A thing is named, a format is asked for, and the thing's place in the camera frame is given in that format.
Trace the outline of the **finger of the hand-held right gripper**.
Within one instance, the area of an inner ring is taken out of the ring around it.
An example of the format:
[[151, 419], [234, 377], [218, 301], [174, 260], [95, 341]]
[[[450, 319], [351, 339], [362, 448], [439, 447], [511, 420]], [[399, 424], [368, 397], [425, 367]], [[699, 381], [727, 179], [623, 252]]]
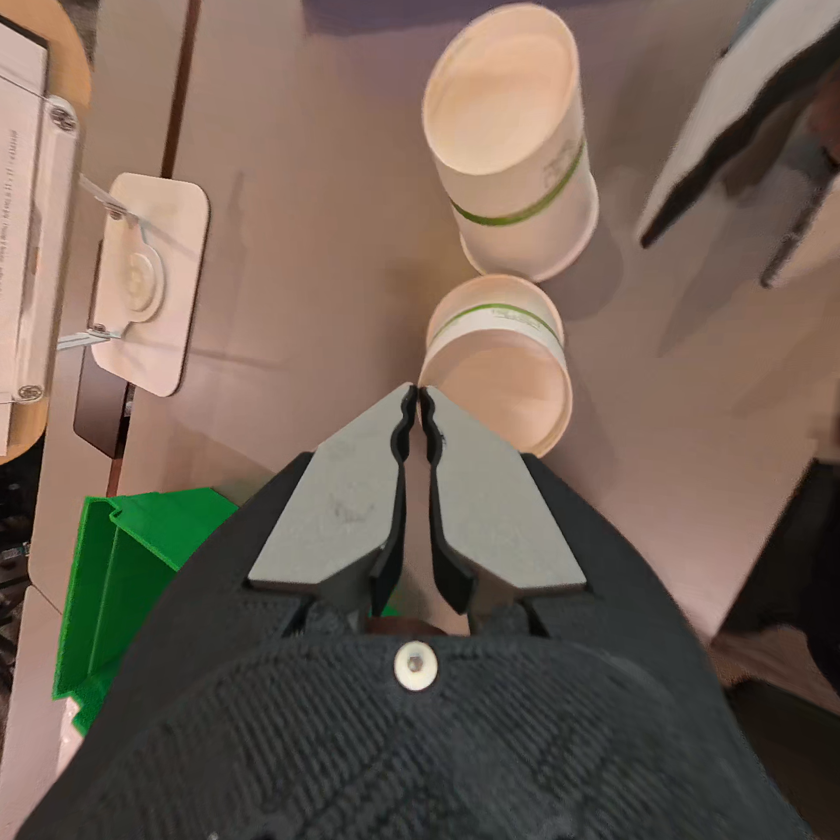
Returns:
[[784, 104], [838, 68], [839, 2], [750, 2], [710, 70], [639, 218], [657, 242]]
[[761, 286], [774, 289], [838, 260], [838, 168], [780, 164], [770, 174], [769, 191], [771, 197], [779, 199], [782, 215], [771, 235]]

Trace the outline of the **green plastic bin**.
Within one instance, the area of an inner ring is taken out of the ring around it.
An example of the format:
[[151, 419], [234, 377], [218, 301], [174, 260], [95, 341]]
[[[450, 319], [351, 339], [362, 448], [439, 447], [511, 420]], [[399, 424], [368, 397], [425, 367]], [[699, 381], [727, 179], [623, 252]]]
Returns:
[[86, 497], [62, 611], [52, 697], [85, 737], [151, 608], [238, 507], [211, 488]]

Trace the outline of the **white paper cup green band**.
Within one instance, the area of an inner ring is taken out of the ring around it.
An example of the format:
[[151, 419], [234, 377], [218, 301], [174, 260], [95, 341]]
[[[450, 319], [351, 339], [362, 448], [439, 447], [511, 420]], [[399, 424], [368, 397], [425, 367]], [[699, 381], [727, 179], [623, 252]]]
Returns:
[[418, 384], [437, 388], [519, 452], [546, 456], [570, 425], [574, 401], [558, 309], [518, 276], [460, 284], [429, 319]]
[[600, 207], [579, 50], [558, 14], [519, 3], [471, 22], [427, 80], [422, 123], [480, 274], [543, 282], [580, 257]]

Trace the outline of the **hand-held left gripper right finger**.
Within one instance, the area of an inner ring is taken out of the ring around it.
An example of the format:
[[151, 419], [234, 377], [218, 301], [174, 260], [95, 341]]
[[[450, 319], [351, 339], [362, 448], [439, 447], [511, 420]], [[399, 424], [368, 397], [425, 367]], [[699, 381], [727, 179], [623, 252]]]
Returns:
[[420, 391], [434, 581], [458, 614], [579, 592], [585, 574], [514, 447], [437, 388]]

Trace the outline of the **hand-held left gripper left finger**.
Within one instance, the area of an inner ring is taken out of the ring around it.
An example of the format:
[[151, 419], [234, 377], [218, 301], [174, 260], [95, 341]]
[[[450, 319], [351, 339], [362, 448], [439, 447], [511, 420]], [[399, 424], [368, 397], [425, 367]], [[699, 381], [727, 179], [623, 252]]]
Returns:
[[383, 613], [403, 569], [416, 407], [417, 387], [400, 385], [317, 447], [248, 573], [252, 587]]

